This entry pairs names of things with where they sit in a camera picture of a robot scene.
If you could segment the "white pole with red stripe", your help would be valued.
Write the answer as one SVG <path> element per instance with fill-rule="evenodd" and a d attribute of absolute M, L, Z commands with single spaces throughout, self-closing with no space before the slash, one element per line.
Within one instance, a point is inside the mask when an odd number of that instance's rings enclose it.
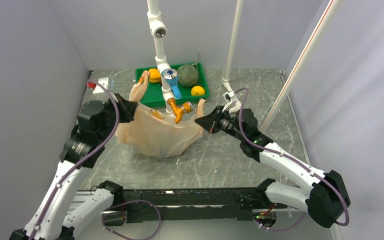
<path fill-rule="evenodd" d="M 329 0 L 326 7 L 323 9 L 321 16 L 318 18 L 316 25 L 312 29 L 312 32 L 308 40 L 306 41 L 303 49 L 300 52 L 299 57 L 297 58 L 296 62 L 293 65 L 293 68 L 289 71 L 287 79 L 280 93 L 278 94 L 272 108 L 270 109 L 267 117 L 265 118 L 261 126 L 260 130 L 262 132 L 265 132 L 269 128 L 275 116 L 277 115 L 278 111 L 280 110 L 283 102 L 289 96 L 289 93 L 293 88 L 294 81 L 297 78 L 297 74 L 304 67 L 304 64 L 307 62 L 307 60 L 310 57 L 311 51 L 316 46 L 316 43 L 319 40 L 319 38 L 322 36 L 322 32 L 329 25 L 329 21 L 334 16 L 335 11 L 337 10 L 337 8 L 342 2 L 343 0 Z"/>

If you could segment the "yellow fake lemon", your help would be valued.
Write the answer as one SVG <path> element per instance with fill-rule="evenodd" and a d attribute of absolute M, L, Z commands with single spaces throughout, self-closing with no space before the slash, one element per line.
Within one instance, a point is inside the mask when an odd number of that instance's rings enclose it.
<path fill-rule="evenodd" d="M 190 90 L 191 96 L 197 97 L 197 96 L 203 96 L 206 94 L 206 90 L 204 87 L 196 85 L 191 88 Z"/>

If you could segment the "translucent orange plastic bag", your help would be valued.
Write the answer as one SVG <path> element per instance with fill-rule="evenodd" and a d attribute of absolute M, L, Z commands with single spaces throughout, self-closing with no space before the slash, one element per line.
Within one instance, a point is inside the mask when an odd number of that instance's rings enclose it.
<path fill-rule="evenodd" d="M 133 121 L 118 125 L 115 131 L 117 142 L 132 145 L 149 157 L 162 159 L 179 156 L 203 137 L 204 129 L 195 123 L 195 119 L 204 116 L 206 100 L 199 100 L 190 119 L 175 123 L 175 118 L 140 103 L 148 89 L 150 75 L 145 70 L 130 90 L 128 100 L 138 106 Z"/>

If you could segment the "white PVC pipe frame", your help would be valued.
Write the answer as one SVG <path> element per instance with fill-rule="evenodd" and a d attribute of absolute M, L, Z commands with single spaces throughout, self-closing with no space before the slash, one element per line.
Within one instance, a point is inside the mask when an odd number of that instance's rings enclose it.
<path fill-rule="evenodd" d="M 224 76 L 222 78 L 222 84 L 227 90 L 227 92 L 233 91 L 230 85 L 230 72 L 232 67 L 234 50 L 236 47 L 236 41 L 238 36 L 239 23 L 242 15 L 243 4 L 244 2 L 242 0 L 238 0 L 236 2 L 227 63 L 224 71 Z M 164 43 L 163 43 L 163 38 L 167 35 L 167 27 L 162 20 L 161 11 L 159 10 L 159 2 L 157 0 L 147 0 L 147 8 L 148 8 L 148 11 L 147 11 L 148 24 L 150 28 L 150 33 L 153 37 L 154 46 L 155 46 L 156 67 L 159 70 L 161 75 L 161 92 L 162 92 L 163 100 L 166 106 L 166 113 L 170 117 L 173 117 L 175 121 L 175 115 L 173 114 L 172 108 L 167 103 L 169 99 L 171 98 L 175 99 L 175 97 L 169 85 L 167 84 L 166 80 L 163 78 L 163 71 L 166 69 L 172 69 L 167 61 L 167 57 L 164 51 Z"/>

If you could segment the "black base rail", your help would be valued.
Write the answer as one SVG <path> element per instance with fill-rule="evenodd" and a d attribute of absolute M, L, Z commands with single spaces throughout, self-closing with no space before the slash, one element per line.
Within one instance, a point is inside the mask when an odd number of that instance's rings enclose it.
<path fill-rule="evenodd" d="M 125 189 L 107 208 L 127 223 L 147 221 L 218 220 L 252 221 L 255 215 L 284 209 L 271 203 L 255 187 Z"/>

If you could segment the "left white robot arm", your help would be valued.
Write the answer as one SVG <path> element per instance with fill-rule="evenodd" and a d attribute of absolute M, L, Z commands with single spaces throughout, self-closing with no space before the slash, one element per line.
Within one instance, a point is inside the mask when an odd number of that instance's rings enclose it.
<path fill-rule="evenodd" d="M 94 168 L 105 144 L 120 123 L 134 120 L 138 105 L 115 93 L 106 101 L 90 100 L 81 106 L 44 199 L 25 227 L 12 232 L 11 240 L 75 240 L 101 211 L 123 205 L 123 187 L 106 180 L 69 212 L 80 184 Z"/>

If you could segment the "green fake melon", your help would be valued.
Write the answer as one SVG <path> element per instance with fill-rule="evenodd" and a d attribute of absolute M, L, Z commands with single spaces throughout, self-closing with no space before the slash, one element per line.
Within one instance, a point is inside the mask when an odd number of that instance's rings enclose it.
<path fill-rule="evenodd" d="M 192 88 L 198 84 L 199 73 L 198 70 L 190 65 L 185 64 L 177 69 L 178 83 L 185 88 Z"/>

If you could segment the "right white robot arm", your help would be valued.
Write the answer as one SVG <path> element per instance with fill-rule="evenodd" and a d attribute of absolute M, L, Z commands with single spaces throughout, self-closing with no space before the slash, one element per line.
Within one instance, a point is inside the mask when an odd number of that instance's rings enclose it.
<path fill-rule="evenodd" d="M 307 213 L 324 228 L 349 224 L 348 207 L 351 205 L 342 176 L 331 170 L 325 172 L 293 157 L 271 138 L 258 130 L 258 121 L 249 108 L 231 116 L 222 106 L 210 114 L 195 119 L 195 123 L 210 134 L 220 131 L 240 141 L 239 147 L 249 158 L 274 168 L 295 183 L 285 185 L 267 178 L 255 189 L 256 203 L 267 208 L 282 204 Z"/>

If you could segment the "yellow fake bell pepper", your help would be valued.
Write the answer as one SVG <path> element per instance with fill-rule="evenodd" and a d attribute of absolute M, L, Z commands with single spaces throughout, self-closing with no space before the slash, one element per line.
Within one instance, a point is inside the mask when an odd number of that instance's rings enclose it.
<path fill-rule="evenodd" d="M 148 81 L 152 84 L 157 84 L 161 82 L 161 74 L 157 68 L 151 68 L 148 70 L 149 77 Z"/>

